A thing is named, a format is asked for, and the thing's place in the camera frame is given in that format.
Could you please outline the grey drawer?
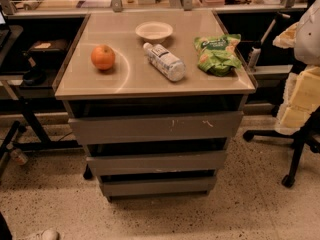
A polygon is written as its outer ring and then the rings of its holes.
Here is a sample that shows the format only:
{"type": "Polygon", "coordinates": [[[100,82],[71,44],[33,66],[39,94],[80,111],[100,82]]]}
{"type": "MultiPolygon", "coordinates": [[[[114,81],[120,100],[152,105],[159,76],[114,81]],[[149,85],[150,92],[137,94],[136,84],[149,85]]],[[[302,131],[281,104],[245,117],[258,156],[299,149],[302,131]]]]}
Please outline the grey drawer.
{"type": "Polygon", "coordinates": [[[170,193],[210,192],[217,178],[181,178],[173,180],[147,180],[121,183],[103,183],[100,185],[106,197],[141,196],[170,193]]]}
{"type": "Polygon", "coordinates": [[[172,115],[70,119],[79,144],[131,143],[232,137],[243,113],[211,112],[172,115]]]}
{"type": "Polygon", "coordinates": [[[88,157],[95,176],[198,171],[222,168],[227,153],[198,151],[145,155],[88,157]]]}

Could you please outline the grey drawer cabinet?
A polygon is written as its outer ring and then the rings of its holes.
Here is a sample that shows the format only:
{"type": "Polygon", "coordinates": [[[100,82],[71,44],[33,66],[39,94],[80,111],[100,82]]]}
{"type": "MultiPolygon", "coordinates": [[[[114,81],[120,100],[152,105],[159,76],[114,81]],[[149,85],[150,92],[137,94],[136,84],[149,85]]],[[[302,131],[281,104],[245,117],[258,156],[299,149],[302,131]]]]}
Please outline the grey drawer cabinet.
{"type": "MultiPolygon", "coordinates": [[[[196,37],[218,37],[224,27],[212,10],[98,12],[89,16],[76,38],[76,48],[62,69],[55,96],[70,119],[142,115],[172,115],[241,111],[255,86],[244,69],[225,77],[209,75],[197,67],[196,37]],[[147,60],[142,40],[135,33],[144,22],[160,21],[173,28],[164,45],[186,65],[179,82],[164,77],[147,60]],[[115,52],[109,70],[98,70],[91,52],[107,45],[115,52]]],[[[88,157],[226,152],[232,137],[82,145],[88,157]]],[[[96,176],[99,185],[147,180],[173,180],[215,176],[219,169],[165,173],[96,176]]]]}

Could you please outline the grey top drawer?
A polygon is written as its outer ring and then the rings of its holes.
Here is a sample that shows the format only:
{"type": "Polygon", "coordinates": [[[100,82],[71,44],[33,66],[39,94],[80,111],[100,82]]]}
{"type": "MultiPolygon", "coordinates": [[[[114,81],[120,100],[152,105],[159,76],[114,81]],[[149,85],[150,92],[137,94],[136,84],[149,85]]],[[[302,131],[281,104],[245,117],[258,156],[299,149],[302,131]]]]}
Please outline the grey top drawer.
{"type": "Polygon", "coordinates": [[[211,112],[172,115],[70,119],[79,144],[131,143],[232,137],[243,113],[211,112]]]}

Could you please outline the grey bottom drawer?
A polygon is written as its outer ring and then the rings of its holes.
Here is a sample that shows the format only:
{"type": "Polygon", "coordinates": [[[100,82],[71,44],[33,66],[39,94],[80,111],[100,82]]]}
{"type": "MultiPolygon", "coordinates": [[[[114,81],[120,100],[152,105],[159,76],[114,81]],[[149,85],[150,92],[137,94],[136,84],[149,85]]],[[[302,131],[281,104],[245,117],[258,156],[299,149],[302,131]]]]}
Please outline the grey bottom drawer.
{"type": "Polygon", "coordinates": [[[100,185],[106,197],[141,196],[170,193],[210,192],[217,178],[181,178],[173,180],[147,180],[121,183],[103,183],[100,185]]]}

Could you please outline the clear plastic water bottle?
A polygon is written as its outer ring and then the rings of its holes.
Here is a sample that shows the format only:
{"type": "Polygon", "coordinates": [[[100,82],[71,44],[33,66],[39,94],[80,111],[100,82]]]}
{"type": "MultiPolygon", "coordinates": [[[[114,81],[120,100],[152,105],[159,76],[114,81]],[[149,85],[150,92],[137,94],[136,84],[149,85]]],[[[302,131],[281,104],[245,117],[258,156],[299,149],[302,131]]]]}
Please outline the clear plastic water bottle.
{"type": "Polygon", "coordinates": [[[184,78],[184,63],[161,44],[145,43],[143,49],[148,61],[168,80],[178,82],[184,78]]]}

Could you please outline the orange apple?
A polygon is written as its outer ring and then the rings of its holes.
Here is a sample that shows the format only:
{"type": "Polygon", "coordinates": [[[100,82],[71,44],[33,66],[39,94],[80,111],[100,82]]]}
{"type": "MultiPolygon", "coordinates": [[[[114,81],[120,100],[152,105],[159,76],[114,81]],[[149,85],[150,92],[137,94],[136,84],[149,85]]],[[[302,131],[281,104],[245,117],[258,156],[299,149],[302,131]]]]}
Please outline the orange apple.
{"type": "Polygon", "coordinates": [[[98,70],[109,70],[115,63],[115,52],[107,45],[98,45],[91,52],[91,62],[98,70]]]}

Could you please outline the green chip bag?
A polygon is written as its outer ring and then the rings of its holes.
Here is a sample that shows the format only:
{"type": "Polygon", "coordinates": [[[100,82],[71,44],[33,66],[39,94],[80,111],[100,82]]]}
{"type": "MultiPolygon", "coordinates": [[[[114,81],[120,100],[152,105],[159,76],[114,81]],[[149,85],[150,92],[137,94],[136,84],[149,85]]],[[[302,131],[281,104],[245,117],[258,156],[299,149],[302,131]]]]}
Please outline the green chip bag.
{"type": "Polygon", "coordinates": [[[196,37],[194,47],[198,54],[198,68],[218,77],[228,75],[233,69],[240,69],[242,62],[235,54],[240,41],[240,34],[196,37]]]}

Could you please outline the white bowl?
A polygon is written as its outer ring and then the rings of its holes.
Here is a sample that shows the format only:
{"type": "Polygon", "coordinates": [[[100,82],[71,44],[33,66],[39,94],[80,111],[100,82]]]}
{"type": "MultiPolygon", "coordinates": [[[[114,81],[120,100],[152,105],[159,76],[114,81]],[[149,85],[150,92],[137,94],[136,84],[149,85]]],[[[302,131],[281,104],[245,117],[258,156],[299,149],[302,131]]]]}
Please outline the white bowl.
{"type": "Polygon", "coordinates": [[[173,33],[171,25],[163,22],[149,21],[138,25],[135,33],[145,42],[162,43],[166,38],[173,33]]]}

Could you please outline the white black handheld tool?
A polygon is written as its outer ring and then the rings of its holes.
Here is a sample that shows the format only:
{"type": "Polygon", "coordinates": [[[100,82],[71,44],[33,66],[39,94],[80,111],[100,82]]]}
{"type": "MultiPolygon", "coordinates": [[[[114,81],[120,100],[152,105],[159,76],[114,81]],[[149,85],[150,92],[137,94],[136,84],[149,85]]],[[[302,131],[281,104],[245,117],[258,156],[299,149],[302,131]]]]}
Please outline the white black handheld tool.
{"type": "Polygon", "coordinates": [[[268,35],[270,34],[273,27],[276,25],[276,22],[280,19],[289,19],[290,15],[277,12],[273,20],[271,21],[270,25],[268,26],[267,30],[263,34],[260,40],[256,41],[255,44],[252,46],[249,55],[248,55],[248,62],[247,62],[247,68],[251,71],[254,71],[258,62],[258,59],[261,54],[261,48],[264,44],[265,40],[267,39],[268,35]]]}

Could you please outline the black box with label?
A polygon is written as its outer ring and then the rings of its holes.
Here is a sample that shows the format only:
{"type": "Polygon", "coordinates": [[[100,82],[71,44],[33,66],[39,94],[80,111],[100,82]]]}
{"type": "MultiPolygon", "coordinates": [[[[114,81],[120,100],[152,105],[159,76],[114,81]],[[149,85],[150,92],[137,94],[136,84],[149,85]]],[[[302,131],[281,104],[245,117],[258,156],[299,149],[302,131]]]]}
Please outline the black box with label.
{"type": "Polygon", "coordinates": [[[48,41],[37,41],[29,49],[28,54],[32,57],[44,57],[59,55],[67,52],[70,42],[66,39],[56,39],[48,41]]]}

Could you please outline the black desk stand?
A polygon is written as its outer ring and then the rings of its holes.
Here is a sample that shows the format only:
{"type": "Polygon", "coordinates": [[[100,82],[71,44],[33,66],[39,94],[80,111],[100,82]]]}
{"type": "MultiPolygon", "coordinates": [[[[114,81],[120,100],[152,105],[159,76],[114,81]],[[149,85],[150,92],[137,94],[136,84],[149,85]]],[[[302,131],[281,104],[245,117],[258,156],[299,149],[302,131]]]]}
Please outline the black desk stand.
{"type": "Polygon", "coordinates": [[[15,120],[11,124],[8,133],[4,137],[4,140],[0,146],[0,157],[3,157],[4,154],[9,151],[7,148],[9,144],[13,144],[15,147],[27,152],[33,150],[38,151],[80,148],[80,145],[76,140],[51,140],[44,127],[36,117],[36,112],[65,112],[65,109],[62,102],[56,100],[55,98],[19,98],[18,100],[0,100],[0,113],[2,115],[21,114],[39,139],[39,142],[19,143],[16,138],[21,136],[26,131],[26,127],[20,121],[15,120]]]}

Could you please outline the small bottle on floor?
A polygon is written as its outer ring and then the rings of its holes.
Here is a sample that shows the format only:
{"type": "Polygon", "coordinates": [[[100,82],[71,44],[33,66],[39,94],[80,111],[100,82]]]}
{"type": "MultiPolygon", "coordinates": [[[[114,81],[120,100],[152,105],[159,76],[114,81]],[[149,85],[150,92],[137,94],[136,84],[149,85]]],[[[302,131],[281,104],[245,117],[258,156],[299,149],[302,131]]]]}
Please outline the small bottle on floor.
{"type": "Polygon", "coordinates": [[[28,162],[28,157],[20,148],[17,148],[13,144],[9,143],[7,145],[7,149],[9,151],[11,159],[15,161],[18,165],[23,166],[28,162]]]}

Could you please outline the black office chair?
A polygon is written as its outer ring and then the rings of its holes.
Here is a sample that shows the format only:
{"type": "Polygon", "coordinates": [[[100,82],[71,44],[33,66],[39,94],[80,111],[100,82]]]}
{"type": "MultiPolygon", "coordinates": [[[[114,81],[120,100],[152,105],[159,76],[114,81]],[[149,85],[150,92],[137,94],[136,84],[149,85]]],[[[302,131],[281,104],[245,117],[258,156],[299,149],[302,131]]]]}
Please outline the black office chair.
{"type": "Polygon", "coordinates": [[[313,153],[320,153],[320,142],[315,138],[320,133],[320,108],[311,114],[306,124],[296,133],[284,135],[275,130],[247,130],[243,134],[243,139],[251,141],[254,136],[268,136],[276,138],[292,139],[291,148],[294,150],[290,170],[282,179],[281,184],[291,188],[295,183],[295,176],[299,166],[304,145],[307,144],[313,153]]]}

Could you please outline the white shoe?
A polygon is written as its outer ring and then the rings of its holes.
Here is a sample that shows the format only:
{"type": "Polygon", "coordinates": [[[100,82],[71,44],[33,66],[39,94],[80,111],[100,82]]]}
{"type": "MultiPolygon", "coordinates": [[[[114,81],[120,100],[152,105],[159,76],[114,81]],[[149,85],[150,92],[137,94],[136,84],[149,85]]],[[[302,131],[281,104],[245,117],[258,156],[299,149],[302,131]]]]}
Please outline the white shoe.
{"type": "Polygon", "coordinates": [[[46,229],[24,238],[24,240],[60,240],[60,234],[54,229],[46,229]]]}

